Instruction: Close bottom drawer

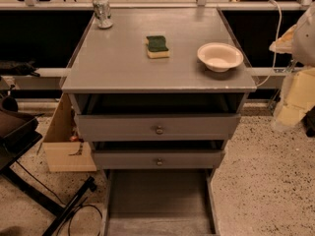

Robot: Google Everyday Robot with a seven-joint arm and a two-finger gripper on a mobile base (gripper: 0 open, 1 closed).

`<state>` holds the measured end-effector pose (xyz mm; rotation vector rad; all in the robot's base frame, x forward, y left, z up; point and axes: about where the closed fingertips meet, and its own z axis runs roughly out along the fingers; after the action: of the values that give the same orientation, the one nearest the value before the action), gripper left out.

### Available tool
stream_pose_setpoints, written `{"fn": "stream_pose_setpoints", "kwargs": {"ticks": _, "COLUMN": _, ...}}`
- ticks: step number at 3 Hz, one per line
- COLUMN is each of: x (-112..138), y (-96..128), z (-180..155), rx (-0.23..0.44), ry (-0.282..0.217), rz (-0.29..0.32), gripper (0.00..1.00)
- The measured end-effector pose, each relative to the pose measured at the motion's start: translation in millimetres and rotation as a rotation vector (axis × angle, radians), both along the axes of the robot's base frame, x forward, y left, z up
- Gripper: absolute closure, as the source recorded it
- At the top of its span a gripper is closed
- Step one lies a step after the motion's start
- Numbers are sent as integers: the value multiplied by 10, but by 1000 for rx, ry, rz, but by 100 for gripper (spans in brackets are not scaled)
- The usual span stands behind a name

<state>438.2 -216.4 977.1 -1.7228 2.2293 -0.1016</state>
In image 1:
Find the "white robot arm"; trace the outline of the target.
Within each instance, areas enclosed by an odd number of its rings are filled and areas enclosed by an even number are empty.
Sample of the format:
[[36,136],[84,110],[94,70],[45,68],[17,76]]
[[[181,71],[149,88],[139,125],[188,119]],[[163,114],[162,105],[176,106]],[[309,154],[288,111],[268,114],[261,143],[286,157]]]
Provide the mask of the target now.
[[296,126],[315,107],[315,4],[269,49],[279,54],[290,54],[294,62],[302,65],[289,72],[283,80],[281,100],[274,112],[273,126],[285,131]]

